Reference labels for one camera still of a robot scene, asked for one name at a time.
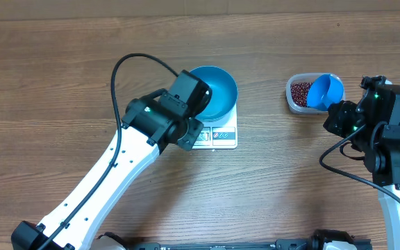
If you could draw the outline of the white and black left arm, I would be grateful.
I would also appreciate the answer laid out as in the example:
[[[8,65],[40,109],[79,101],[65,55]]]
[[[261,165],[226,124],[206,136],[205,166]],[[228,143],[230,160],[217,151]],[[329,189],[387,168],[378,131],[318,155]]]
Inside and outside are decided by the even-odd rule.
[[[212,95],[208,84],[183,70],[170,89],[133,99],[92,169],[38,224],[22,221],[11,235],[13,248],[89,249],[123,193],[168,144],[193,148],[203,129],[196,116]]]

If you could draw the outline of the red adzuki beans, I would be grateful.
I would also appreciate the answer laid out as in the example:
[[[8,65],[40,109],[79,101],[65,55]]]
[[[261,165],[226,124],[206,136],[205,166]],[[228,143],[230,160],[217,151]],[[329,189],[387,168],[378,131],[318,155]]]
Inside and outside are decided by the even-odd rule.
[[[299,107],[307,107],[307,98],[312,82],[293,83],[290,86],[293,102]]]

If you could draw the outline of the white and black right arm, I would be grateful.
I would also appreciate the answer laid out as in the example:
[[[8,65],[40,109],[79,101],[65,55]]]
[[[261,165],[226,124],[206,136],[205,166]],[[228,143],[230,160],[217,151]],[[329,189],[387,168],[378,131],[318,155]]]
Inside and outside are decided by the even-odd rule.
[[[326,163],[322,167],[378,191],[387,247],[400,249],[400,85],[385,76],[365,76],[360,87],[364,92],[358,103],[340,101],[328,107],[324,128],[342,138],[336,148],[350,144],[362,153],[372,178],[366,180]]]

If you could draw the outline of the blue plastic measuring scoop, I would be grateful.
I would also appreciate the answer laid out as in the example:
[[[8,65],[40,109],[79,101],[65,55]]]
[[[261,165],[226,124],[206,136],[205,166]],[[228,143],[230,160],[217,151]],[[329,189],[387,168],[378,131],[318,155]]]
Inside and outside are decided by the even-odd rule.
[[[342,81],[332,74],[323,74],[311,85],[306,99],[307,106],[320,111],[327,111],[330,105],[339,103],[343,96],[344,86]]]

